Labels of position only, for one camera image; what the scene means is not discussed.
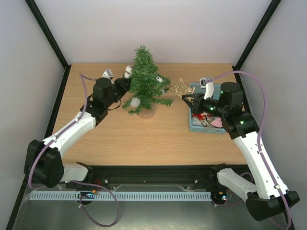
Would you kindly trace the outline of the light blue plastic basket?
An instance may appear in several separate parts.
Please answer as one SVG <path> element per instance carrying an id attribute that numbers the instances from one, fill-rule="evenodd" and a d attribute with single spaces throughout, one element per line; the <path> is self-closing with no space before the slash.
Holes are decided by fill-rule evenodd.
<path id="1" fill-rule="evenodd" d="M 200 93 L 200 92 L 203 92 L 205 93 L 205 89 L 202 89 L 200 87 L 200 84 L 199 83 L 191 83 L 189 85 L 190 87 L 195 87 L 196 90 L 194 93 Z M 220 97 L 220 85 L 214 85 L 214 93 L 213 93 L 213 98 L 214 99 L 219 99 Z M 204 120 L 202 120 L 202 125 L 203 127 L 200 127 L 200 126 L 193 126 L 191 124 L 191 120 L 192 119 L 196 119 L 194 117 L 191 117 L 193 113 L 191 112 L 191 110 L 189 109 L 189 130 L 191 132 L 197 132 L 197 133 L 210 133 L 210 134 L 225 134 L 226 131 L 223 129 L 223 128 L 217 128 L 217 127 L 214 127 L 211 125 L 211 122 L 215 119 L 220 119 L 220 118 L 217 118 L 217 117 L 213 117 L 211 115 L 207 115 L 206 114 L 206 117 Z"/>

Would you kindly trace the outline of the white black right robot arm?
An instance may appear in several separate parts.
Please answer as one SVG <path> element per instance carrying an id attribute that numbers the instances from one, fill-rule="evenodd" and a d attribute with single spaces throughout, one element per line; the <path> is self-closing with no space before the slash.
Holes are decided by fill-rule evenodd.
<path id="1" fill-rule="evenodd" d="M 299 200 L 296 191 L 290 191 L 274 169 L 260 137 L 260 129 L 252 114 L 243 110 L 243 91 L 234 82 L 220 86 L 219 99 L 213 98 L 213 83 L 206 91 L 182 95 L 182 100 L 195 114 L 206 113 L 219 117 L 222 128 L 241 150 L 254 178 L 249 182 L 226 164 L 212 168 L 209 182 L 213 187 L 226 186 L 239 196 L 251 216 L 257 220 L 283 213 Z"/>

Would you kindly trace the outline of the pink heart ornament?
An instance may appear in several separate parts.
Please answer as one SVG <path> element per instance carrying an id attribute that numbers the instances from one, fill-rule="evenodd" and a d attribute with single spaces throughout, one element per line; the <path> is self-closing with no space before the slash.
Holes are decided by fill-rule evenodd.
<path id="1" fill-rule="evenodd" d="M 222 128 L 222 122 L 220 119 L 215 119 L 211 122 L 211 125 L 217 128 Z"/>

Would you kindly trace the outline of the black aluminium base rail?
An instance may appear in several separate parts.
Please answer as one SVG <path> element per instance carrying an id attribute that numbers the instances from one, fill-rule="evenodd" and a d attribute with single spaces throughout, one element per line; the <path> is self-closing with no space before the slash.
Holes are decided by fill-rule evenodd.
<path id="1" fill-rule="evenodd" d="M 74 183 L 72 179 L 65 182 L 67 189 L 77 191 L 90 190 L 94 185 L 107 189 L 114 189 L 120 185 L 180 185 L 191 186 L 193 189 L 208 191 L 225 190 L 226 187 L 218 182 L 217 174 L 226 168 L 235 173 L 251 173 L 252 181 L 256 185 L 260 182 L 272 181 L 266 168 L 257 175 L 247 165 L 178 165 L 178 166 L 102 166 L 77 163 L 85 167 L 88 172 L 81 184 Z"/>

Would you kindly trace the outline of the white pompom ornament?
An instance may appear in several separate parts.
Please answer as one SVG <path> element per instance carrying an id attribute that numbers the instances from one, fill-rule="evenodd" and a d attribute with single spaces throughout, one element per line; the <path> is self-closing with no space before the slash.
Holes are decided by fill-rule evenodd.
<path id="1" fill-rule="evenodd" d="M 132 66 L 130 66 L 130 65 L 126 66 L 125 72 L 124 72 L 124 78 L 129 79 L 132 75 L 132 71 L 133 71 Z"/>

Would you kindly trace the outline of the small green christmas tree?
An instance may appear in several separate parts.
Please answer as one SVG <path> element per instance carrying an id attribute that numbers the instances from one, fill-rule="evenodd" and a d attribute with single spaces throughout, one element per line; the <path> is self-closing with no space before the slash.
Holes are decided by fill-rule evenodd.
<path id="1" fill-rule="evenodd" d="M 153 55 L 146 46 L 139 46 L 134 52 L 129 89 L 131 97 L 123 103 L 122 108 L 127 110 L 130 115 L 139 115 L 142 110 L 153 110 L 157 104 L 170 107 L 173 99 L 164 97 L 170 90 L 170 79 L 159 73 Z M 162 83 L 156 80 L 157 76 L 163 79 Z M 141 104 L 137 108 L 130 105 L 133 97 L 138 97 L 141 100 Z"/>

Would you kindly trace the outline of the gold glitter merry ornament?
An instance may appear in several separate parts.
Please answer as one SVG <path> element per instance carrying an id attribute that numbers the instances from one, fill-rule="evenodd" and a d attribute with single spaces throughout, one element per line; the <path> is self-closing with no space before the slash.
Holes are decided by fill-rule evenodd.
<path id="1" fill-rule="evenodd" d="M 190 95 L 195 92 L 196 88 L 195 87 L 190 87 L 187 86 L 183 79 L 180 78 L 177 80 L 175 83 L 172 83 L 170 86 L 170 91 L 177 95 L 178 97 L 182 97 L 183 95 Z"/>

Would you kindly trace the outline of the silver glitter ball ornament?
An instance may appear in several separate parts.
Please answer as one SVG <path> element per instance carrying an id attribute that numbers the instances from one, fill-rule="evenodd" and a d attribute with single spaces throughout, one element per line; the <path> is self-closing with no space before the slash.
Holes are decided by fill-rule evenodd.
<path id="1" fill-rule="evenodd" d="M 141 104 L 141 100 L 140 100 L 138 97 L 133 97 L 132 100 L 131 100 L 131 102 L 130 102 L 130 105 L 131 105 L 131 107 L 133 107 L 133 108 L 139 107 L 140 104 Z"/>

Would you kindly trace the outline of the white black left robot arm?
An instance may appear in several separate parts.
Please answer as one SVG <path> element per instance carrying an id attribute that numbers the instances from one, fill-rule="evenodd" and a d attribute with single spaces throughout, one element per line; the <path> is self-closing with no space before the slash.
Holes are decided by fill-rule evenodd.
<path id="1" fill-rule="evenodd" d="M 85 133 L 95 128 L 107 116 L 110 107 L 120 102 L 130 89 L 130 79 L 111 77 L 96 79 L 93 93 L 84 91 L 84 105 L 79 113 L 63 128 L 42 141 L 34 139 L 27 148 L 24 173 L 28 185 L 33 188 L 36 181 L 48 188 L 60 182 L 82 182 L 89 167 L 82 163 L 63 163 L 69 148 Z"/>

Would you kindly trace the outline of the wooden tree base disc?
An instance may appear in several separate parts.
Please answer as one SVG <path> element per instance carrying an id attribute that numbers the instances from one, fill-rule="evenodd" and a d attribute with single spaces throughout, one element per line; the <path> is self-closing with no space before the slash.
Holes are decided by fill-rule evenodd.
<path id="1" fill-rule="evenodd" d="M 155 111 L 154 110 L 142 110 L 139 113 L 139 117 L 142 119 L 150 119 L 155 115 Z"/>

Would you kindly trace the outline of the red star ornament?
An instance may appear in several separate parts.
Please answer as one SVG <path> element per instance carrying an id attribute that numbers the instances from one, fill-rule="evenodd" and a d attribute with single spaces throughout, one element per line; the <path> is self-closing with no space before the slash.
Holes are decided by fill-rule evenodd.
<path id="1" fill-rule="evenodd" d="M 199 121 L 202 121 L 205 119 L 206 117 L 206 113 L 202 113 L 202 114 L 192 114 L 191 117 L 194 117 L 196 119 L 198 119 Z"/>

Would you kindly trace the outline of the white snowflake ornament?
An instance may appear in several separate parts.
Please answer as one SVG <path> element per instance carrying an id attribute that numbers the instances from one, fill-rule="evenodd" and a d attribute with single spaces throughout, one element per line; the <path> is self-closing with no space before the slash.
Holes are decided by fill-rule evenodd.
<path id="1" fill-rule="evenodd" d="M 192 119 L 192 120 L 191 120 L 191 124 L 192 124 L 193 126 L 203 127 L 202 122 L 201 122 L 200 120 L 198 120 L 198 119 Z"/>

